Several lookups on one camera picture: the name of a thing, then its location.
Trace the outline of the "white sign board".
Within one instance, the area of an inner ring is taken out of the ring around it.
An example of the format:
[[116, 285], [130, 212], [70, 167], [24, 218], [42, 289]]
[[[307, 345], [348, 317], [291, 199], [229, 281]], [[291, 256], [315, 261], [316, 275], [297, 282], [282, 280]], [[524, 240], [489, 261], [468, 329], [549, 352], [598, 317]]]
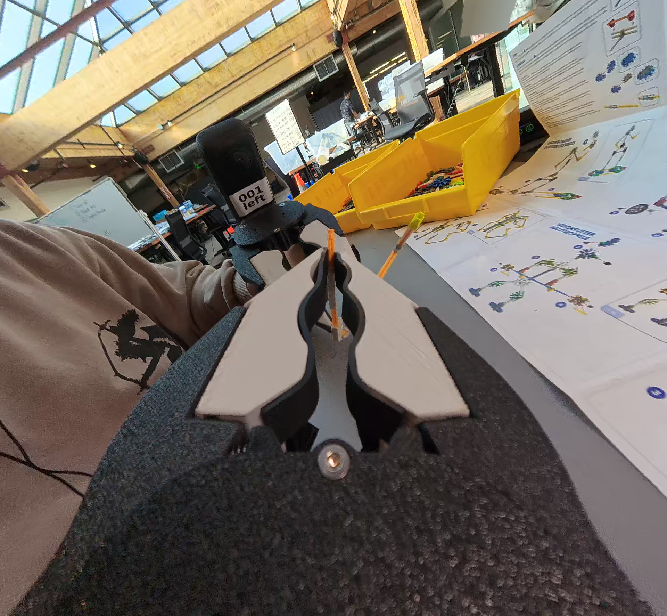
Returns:
[[288, 99], [284, 99], [267, 111], [265, 119], [282, 155], [287, 155], [305, 143], [304, 132]]

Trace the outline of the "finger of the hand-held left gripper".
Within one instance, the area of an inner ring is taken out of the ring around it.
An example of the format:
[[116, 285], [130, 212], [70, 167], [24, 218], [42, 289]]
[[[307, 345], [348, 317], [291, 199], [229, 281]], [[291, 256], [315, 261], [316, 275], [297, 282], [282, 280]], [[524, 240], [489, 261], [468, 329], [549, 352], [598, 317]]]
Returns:
[[251, 265], [264, 285], [271, 285], [290, 270], [284, 252], [259, 252], [251, 258]]
[[[310, 222], [301, 232], [301, 243], [304, 245], [313, 245], [316, 247], [329, 248], [329, 230], [322, 222]], [[360, 256], [353, 245], [345, 236], [339, 236], [333, 230], [334, 251], [344, 256], [346, 259], [360, 261]]]

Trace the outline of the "yellow plastic bin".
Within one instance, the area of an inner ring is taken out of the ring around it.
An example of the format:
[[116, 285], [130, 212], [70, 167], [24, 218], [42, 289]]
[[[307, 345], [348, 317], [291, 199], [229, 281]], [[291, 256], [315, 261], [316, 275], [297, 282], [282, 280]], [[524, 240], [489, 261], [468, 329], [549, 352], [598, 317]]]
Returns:
[[[468, 217], [484, 203], [520, 147], [520, 90], [431, 125], [373, 163], [349, 185], [355, 211], [375, 229]], [[464, 185], [413, 198], [429, 171], [463, 163]]]
[[323, 208], [332, 214], [354, 210], [354, 200], [349, 192], [349, 185], [373, 163], [395, 150], [398, 145], [398, 141], [389, 142], [354, 160], [338, 165], [331, 173], [315, 181], [312, 186], [297, 195], [295, 201], [302, 205], [311, 204]]

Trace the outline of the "whiteboard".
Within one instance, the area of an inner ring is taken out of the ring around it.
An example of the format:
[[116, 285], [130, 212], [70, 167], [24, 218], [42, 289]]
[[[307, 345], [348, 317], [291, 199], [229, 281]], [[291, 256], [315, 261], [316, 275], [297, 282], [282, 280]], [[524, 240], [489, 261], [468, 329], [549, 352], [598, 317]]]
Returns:
[[35, 222], [79, 229], [126, 247], [156, 237], [154, 229], [111, 178], [100, 181]]

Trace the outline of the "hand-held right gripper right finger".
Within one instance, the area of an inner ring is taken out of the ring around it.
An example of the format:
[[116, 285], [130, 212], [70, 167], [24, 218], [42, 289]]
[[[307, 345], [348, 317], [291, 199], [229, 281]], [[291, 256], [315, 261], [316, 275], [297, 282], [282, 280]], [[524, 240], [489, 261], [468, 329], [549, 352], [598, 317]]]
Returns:
[[352, 333], [346, 401], [360, 439], [403, 424], [466, 419], [470, 409], [435, 342], [439, 320], [358, 261], [339, 262], [342, 316]]

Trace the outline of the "pile of toy pieces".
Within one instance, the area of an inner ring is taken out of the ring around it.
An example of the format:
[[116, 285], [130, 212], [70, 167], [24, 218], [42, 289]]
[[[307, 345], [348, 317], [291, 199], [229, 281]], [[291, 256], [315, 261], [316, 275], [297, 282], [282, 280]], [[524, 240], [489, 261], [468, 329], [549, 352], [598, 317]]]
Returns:
[[445, 191], [463, 185], [463, 163], [461, 162], [448, 168], [429, 171], [425, 179], [416, 184], [407, 198]]

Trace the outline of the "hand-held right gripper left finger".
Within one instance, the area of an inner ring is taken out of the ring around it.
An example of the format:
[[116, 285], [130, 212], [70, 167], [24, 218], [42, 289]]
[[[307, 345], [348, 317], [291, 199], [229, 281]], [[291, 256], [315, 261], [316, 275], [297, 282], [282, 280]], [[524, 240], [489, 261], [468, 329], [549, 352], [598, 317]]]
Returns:
[[294, 437], [319, 401], [311, 331], [326, 304], [328, 252], [316, 250], [246, 305], [196, 405], [199, 419]]

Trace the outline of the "person in beige sweatshirt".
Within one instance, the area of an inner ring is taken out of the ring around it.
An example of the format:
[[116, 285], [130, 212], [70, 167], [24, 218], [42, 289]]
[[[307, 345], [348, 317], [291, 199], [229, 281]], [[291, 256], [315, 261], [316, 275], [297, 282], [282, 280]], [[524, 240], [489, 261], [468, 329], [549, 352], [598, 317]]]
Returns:
[[51, 562], [108, 445], [194, 345], [154, 263], [76, 229], [1, 220], [1, 614]]

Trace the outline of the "person's left forearm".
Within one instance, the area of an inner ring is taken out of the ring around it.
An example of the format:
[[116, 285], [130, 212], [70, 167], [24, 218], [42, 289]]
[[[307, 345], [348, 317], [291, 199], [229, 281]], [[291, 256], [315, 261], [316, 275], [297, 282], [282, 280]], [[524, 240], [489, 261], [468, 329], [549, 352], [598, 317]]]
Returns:
[[227, 258], [218, 268], [195, 261], [154, 264], [164, 279], [169, 328], [192, 344], [234, 308], [246, 306], [260, 291], [241, 276]]

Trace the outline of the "printed instruction sheet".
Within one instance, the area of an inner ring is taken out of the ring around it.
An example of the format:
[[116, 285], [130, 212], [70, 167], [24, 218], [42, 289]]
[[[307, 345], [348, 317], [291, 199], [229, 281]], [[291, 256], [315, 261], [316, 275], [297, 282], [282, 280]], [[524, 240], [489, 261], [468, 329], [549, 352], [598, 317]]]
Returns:
[[548, 139], [408, 244], [666, 494], [666, 0], [573, 0], [511, 59]]

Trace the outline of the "grey desk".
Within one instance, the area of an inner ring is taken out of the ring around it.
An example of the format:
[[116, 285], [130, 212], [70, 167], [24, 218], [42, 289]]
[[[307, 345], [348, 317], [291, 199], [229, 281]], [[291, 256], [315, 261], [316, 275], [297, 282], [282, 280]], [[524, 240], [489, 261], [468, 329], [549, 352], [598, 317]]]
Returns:
[[521, 397], [559, 453], [599, 537], [655, 614], [665, 615], [666, 497], [410, 246], [386, 279], [433, 311]]

